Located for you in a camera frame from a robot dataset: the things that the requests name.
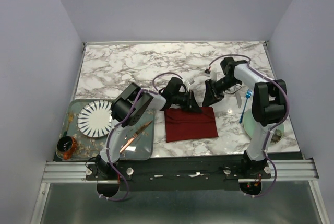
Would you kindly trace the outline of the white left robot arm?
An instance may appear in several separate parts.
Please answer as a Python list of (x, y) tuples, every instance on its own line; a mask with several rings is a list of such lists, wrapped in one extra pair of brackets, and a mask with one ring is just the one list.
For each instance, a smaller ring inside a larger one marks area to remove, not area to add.
[(116, 163), (120, 151), (125, 144), (125, 136), (130, 127), (135, 125), (147, 109), (164, 111), (172, 105), (180, 107), (184, 112), (202, 113), (194, 92), (187, 90), (181, 79), (173, 77), (165, 88), (157, 92), (142, 89), (131, 83), (111, 105), (111, 130), (103, 149), (95, 158), (98, 174), (105, 180), (115, 176)]

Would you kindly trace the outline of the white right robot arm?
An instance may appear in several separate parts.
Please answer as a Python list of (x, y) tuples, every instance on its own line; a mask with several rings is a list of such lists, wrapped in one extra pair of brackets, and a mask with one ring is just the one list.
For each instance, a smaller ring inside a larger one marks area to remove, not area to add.
[(278, 125), (289, 114), (289, 101), (284, 80), (274, 80), (250, 66), (251, 58), (241, 54), (222, 55), (220, 66), (224, 77), (205, 81), (203, 107), (211, 106), (224, 98), (224, 92), (235, 85), (246, 85), (253, 92), (252, 115), (256, 122), (255, 130), (243, 154), (240, 172), (252, 178), (265, 169), (269, 160), (267, 150)]

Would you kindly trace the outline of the dark red cloth napkin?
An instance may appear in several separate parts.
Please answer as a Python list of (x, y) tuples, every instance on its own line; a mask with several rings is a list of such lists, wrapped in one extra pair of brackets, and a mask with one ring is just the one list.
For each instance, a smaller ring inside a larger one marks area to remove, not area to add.
[(164, 112), (166, 142), (217, 138), (216, 117), (211, 107), (201, 108), (202, 113), (167, 109)]

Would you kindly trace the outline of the blue handled fork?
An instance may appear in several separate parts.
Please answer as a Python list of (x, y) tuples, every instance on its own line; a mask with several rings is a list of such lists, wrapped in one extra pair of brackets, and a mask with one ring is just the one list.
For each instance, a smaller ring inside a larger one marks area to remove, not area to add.
[(246, 94), (245, 94), (245, 98), (246, 99), (245, 99), (243, 111), (242, 111), (242, 114), (241, 114), (241, 117), (240, 117), (240, 120), (239, 120), (240, 124), (243, 122), (243, 118), (244, 118), (244, 114), (245, 114), (245, 111), (246, 111), (247, 103), (248, 103), (249, 99), (251, 98), (252, 93), (253, 93), (253, 91), (249, 88), (247, 90)]

